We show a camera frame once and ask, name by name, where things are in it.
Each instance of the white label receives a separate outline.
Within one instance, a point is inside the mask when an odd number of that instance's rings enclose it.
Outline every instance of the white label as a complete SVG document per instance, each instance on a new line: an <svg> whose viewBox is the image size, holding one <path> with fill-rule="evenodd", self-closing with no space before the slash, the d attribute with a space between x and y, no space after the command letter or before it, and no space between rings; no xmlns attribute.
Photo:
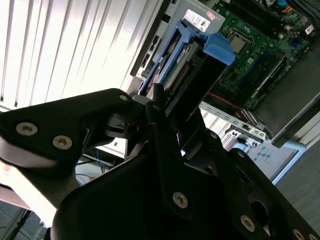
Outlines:
<svg viewBox="0 0 320 240"><path fill-rule="evenodd" d="M247 62L248 62L248 64L253 64L253 63L254 63L254 61L255 61L255 60L253 60L253 58L249 57L249 59L248 59L248 61L247 61Z"/></svg>
<svg viewBox="0 0 320 240"><path fill-rule="evenodd" d="M309 35L313 30L315 30L314 26L311 24L310 26L308 26L305 30L305 33L307 35Z"/></svg>
<svg viewBox="0 0 320 240"><path fill-rule="evenodd" d="M176 60L176 63L178 64L180 62L180 60L183 58L183 56L185 55L186 50L183 49L182 52L180 53L180 56L178 57L178 59Z"/></svg>
<svg viewBox="0 0 320 240"><path fill-rule="evenodd" d="M210 21L188 9L183 17L197 29L205 32L210 25Z"/></svg>

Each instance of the red cable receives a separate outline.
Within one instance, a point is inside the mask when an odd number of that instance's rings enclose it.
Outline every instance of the red cable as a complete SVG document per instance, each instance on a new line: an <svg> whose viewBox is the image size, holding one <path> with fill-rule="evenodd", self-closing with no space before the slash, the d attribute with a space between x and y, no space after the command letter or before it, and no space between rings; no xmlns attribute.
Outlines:
<svg viewBox="0 0 320 240"><path fill-rule="evenodd" d="M232 106L233 108L235 108L237 110L239 109L238 106L236 106L235 104L233 104L232 102L226 100L225 98L223 98L221 96L215 95L214 93L210 93L210 92L209 92L209 95L214 97L214 98L217 98L217 99L220 99L220 100L224 101L226 104L229 104L230 106Z"/></svg>

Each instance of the expansion slot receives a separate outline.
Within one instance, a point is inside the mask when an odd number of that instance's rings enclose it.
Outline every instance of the expansion slot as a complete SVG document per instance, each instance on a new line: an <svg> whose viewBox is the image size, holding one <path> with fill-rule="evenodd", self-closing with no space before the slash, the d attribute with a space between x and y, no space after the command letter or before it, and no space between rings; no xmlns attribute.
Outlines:
<svg viewBox="0 0 320 240"><path fill-rule="evenodd" d="M259 87L252 94L251 98L257 97L257 95L261 96L262 93L268 89L268 87L277 79L282 70L287 65L287 57L283 56L279 63L273 68L273 70L266 76L263 82L259 85Z"/></svg>

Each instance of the label sticker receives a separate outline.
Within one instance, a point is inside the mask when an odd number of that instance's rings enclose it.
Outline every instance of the label sticker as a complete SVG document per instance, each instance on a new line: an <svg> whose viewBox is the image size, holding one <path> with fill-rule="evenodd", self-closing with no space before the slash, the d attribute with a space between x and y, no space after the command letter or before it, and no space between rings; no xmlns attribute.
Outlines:
<svg viewBox="0 0 320 240"><path fill-rule="evenodd" d="M183 17L201 32L205 32L210 25L210 21L188 9Z"/></svg>
<svg viewBox="0 0 320 240"><path fill-rule="evenodd" d="M216 16L211 11L208 11L206 15L211 19L211 21L215 20L216 18Z"/></svg>
<svg viewBox="0 0 320 240"><path fill-rule="evenodd" d="M305 33L307 35L309 35L313 30L315 30L314 26L311 24L310 26L308 26L305 30Z"/></svg>

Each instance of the port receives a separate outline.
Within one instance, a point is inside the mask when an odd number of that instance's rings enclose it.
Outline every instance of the port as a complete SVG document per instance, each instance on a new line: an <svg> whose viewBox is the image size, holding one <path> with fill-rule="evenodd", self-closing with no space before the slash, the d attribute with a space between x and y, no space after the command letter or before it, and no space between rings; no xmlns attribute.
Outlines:
<svg viewBox="0 0 320 240"><path fill-rule="evenodd" d="M250 131L250 127L248 126L248 125L246 125L246 124L243 124L242 125L242 128L244 129L244 130L246 130L246 131Z"/></svg>
<svg viewBox="0 0 320 240"><path fill-rule="evenodd" d="M162 21L169 23L171 17L168 14L163 14Z"/></svg>
<svg viewBox="0 0 320 240"><path fill-rule="evenodd" d="M159 40L159 36L158 35L155 35L154 36L154 39L153 39L153 41L152 41L152 44L151 44L151 47L150 47L150 51L153 51L154 49L155 49L155 45L156 45L156 43L158 42L158 40Z"/></svg>
<svg viewBox="0 0 320 240"><path fill-rule="evenodd" d="M141 63L141 67L144 68L147 64L148 59L150 58L150 54L145 55L145 58L143 59Z"/></svg>

